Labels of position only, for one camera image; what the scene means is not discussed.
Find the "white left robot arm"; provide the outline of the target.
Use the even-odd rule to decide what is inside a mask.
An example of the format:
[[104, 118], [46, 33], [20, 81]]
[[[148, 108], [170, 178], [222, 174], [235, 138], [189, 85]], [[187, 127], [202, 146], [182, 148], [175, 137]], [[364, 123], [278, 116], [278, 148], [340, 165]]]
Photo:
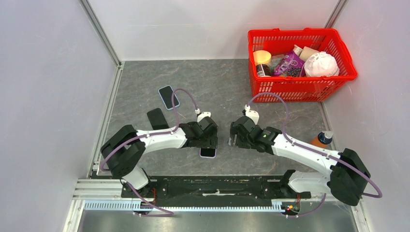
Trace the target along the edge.
[[123, 126], [102, 147], [102, 170], [108, 170], [113, 178], [123, 179], [133, 186], [139, 197], [147, 197], [152, 190], [148, 175], [138, 167], [143, 155], [169, 148], [216, 148], [218, 126], [209, 116], [200, 121], [180, 123], [162, 130], [136, 130], [132, 125]]

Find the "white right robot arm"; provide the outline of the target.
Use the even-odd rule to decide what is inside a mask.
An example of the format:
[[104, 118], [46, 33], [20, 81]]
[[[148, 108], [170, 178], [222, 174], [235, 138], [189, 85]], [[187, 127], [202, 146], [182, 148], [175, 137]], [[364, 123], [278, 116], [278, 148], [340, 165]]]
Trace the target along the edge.
[[276, 128], [262, 129], [247, 116], [231, 123], [229, 145], [285, 157], [314, 169], [311, 174], [292, 172], [279, 184], [280, 194], [286, 198], [301, 192], [327, 193], [344, 204], [356, 206], [371, 177], [361, 158], [351, 149], [339, 152], [320, 148]]

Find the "black phone silver edge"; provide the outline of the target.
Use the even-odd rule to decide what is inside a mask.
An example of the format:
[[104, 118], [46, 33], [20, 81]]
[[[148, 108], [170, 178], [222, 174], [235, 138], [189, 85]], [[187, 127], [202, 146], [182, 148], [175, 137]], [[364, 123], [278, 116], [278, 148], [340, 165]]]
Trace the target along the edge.
[[153, 130], [163, 130], [169, 128], [169, 125], [160, 108], [150, 110], [146, 115]]

